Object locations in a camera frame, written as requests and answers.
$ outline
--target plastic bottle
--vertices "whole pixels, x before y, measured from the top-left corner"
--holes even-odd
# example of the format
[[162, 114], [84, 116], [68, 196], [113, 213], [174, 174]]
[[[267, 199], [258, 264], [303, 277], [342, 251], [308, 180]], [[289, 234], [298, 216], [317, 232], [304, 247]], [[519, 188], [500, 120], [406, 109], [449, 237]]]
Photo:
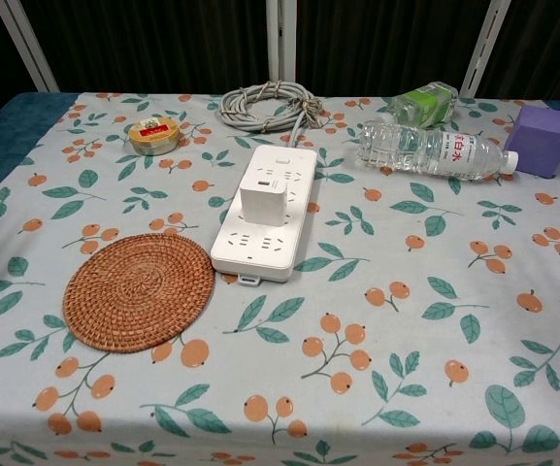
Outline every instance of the plastic bottle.
[[392, 97], [387, 112], [398, 124], [426, 128], [452, 118], [458, 91], [446, 83], [428, 83], [416, 90]]
[[385, 121], [364, 124], [358, 156], [370, 166], [464, 180], [478, 180], [497, 172], [511, 174], [518, 160], [516, 152], [501, 151], [480, 136]]

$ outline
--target green bottle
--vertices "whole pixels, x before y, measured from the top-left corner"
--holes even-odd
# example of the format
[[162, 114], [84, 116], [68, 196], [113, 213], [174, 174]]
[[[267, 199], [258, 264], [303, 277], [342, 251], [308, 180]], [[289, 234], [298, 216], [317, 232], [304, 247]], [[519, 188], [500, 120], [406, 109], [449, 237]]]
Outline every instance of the green bottle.
[[447, 123], [454, 113], [458, 91], [446, 83], [428, 83], [405, 94], [392, 97], [387, 111], [398, 124], [427, 128]]

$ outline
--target purple cube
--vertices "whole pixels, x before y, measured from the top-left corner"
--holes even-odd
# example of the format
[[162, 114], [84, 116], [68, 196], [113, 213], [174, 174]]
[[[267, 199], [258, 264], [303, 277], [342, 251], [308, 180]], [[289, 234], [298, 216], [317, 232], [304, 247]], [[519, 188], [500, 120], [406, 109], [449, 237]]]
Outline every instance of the purple cube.
[[523, 106], [504, 150], [518, 152], [518, 171], [553, 177], [560, 163], [560, 111]]

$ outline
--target power cord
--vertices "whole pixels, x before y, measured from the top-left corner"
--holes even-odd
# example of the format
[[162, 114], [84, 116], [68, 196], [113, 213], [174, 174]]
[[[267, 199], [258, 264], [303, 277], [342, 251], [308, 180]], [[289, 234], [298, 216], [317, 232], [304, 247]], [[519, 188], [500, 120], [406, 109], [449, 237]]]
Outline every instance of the power cord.
[[[278, 116], [261, 120], [247, 109], [249, 104], [271, 98], [288, 101], [286, 110]], [[304, 118], [310, 128], [321, 126], [318, 115], [322, 110], [320, 99], [314, 97], [302, 85], [276, 81], [227, 92], [221, 97], [219, 115], [224, 124], [250, 133], [284, 131], [292, 128], [287, 144], [292, 147], [295, 145], [295, 137], [299, 127], [304, 123]]]

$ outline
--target white power strip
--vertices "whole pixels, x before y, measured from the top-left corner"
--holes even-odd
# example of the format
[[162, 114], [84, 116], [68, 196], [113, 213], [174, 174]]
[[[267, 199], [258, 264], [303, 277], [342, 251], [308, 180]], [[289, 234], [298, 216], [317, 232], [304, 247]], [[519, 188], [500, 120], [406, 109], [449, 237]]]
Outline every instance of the white power strip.
[[255, 150], [240, 188], [251, 189], [252, 180], [265, 186], [273, 181], [285, 182], [284, 222], [282, 226], [272, 226], [245, 221], [239, 189], [211, 249], [217, 271], [237, 274], [239, 283], [249, 286], [258, 285], [260, 280], [286, 282], [290, 278], [315, 167], [313, 150], [275, 146]]

